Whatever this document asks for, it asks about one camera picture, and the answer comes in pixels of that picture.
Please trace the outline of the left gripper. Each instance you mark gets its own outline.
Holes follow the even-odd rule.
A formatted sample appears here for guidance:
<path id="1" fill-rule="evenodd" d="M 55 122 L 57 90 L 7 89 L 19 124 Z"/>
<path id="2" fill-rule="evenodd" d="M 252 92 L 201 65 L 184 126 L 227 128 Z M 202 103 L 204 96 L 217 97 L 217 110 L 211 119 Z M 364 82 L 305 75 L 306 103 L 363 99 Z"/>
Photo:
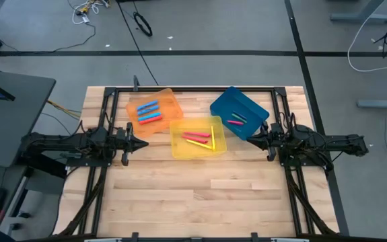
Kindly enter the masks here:
<path id="1" fill-rule="evenodd" d="M 133 134 L 133 125 L 131 122 L 127 123 L 126 128 L 119 128 L 116 132 L 116 141 L 117 141 L 117 147 L 123 150 L 121 163 L 123 166 L 129 165 L 129 159 L 128 154 L 131 152 L 135 152 L 139 149 L 145 148 L 148 146 L 148 142 L 141 140 L 135 136 L 132 137 Z M 132 144 L 131 144 L 131 137 L 132 141 L 136 144 L 133 146 L 132 150 Z"/>

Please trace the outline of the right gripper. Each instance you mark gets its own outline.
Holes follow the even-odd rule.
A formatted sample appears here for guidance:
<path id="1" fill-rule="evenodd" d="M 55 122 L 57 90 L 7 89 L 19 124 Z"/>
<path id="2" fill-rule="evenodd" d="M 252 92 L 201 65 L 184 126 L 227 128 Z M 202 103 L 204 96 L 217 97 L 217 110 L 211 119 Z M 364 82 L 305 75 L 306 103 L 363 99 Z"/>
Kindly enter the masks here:
<path id="1" fill-rule="evenodd" d="M 247 141 L 261 150 L 266 149 L 268 152 L 267 161 L 274 161 L 277 155 L 276 148 L 283 145 L 283 128 L 278 122 L 268 124 L 264 121 L 262 131 L 265 132 L 265 144 L 262 141 L 263 132 L 248 137 Z"/>

